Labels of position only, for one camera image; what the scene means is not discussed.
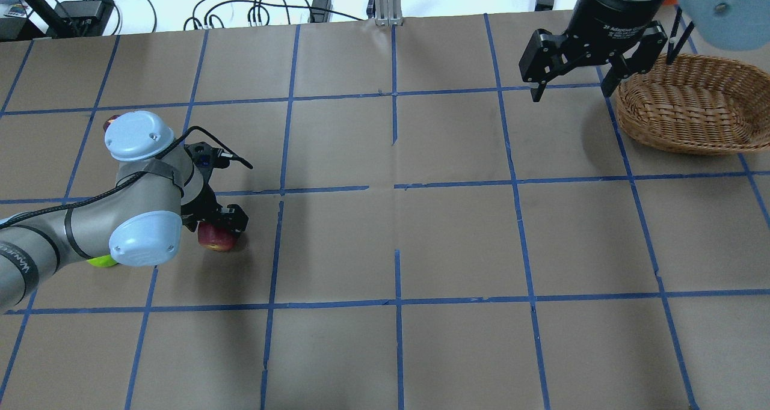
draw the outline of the robotic arm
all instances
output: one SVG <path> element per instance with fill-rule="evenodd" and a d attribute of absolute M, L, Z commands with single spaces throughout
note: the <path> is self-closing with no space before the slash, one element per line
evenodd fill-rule
<path fill-rule="evenodd" d="M 519 61 L 523 81 L 532 84 L 532 100 L 539 101 L 550 81 L 575 67 L 610 63 L 602 83 L 605 97 L 622 79 L 647 73 L 668 43 L 662 25 L 653 20 L 663 1 L 577 0 L 562 34 L 536 29 Z M 754 49 L 770 40 L 767 0 L 679 2 L 698 24 L 703 37 L 715 46 Z M 637 43 L 632 56 L 624 56 Z"/>
<path fill-rule="evenodd" d="M 105 255 L 130 266 L 165 263 L 179 250 L 182 224 L 194 231 L 205 223 L 233 239 L 245 230 L 248 216 L 237 205 L 217 204 L 208 182 L 229 161 L 251 164 L 224 146 L 182 145 L 185 136 L 176 139 L 152 112 L 128 112 L 105 132 L 120 162 L 114 189 L 0 220 L 0 312 L 69 263 Z"/>

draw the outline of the metal post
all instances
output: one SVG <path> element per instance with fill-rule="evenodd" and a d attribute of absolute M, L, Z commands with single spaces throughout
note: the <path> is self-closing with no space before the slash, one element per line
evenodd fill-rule
<path fill-rule="evenodd" d="M 377 15 L 374 22 L 377 25 L 401 25 L 404 18 L 401 16 L 401 0 L 375 0 Z"/>
<path fill-rule="evenodd" d="M 51 27 L 56 35 L 55 37 L 75 37 L 69 25 L 61 18 L 46 2 L 46 0 L 24 0 L 37 13 L 41 19 Z"/>

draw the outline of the black bar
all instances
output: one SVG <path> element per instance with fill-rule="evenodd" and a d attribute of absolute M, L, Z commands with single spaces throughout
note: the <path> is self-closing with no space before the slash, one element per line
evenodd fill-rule
<path fill-rule="evenodd" d="M 50 7 L 46 0 L 24 0 L 56 32 L 56 37 L 75 37 L 72 29 L 61 16 Z"/>

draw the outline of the basket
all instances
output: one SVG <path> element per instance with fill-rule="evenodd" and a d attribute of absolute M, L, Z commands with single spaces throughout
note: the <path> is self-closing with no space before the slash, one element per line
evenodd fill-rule
<path fill-rule="evenodd" d="M 638 142 L 692 155 L 770 150 L 770 75 L 721 57 L 658 58 L 618 87 L 618 125 Z"/>

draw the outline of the brown basket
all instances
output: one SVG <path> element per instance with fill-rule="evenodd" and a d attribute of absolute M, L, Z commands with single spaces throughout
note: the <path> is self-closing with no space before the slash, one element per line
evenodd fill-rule
<path fill-rule="evenodd" d="M 721 57 L 681 54 L 618 87 L 618 124 L 636 141 L 676 153 L 770 150 L 770 75 Z"/>

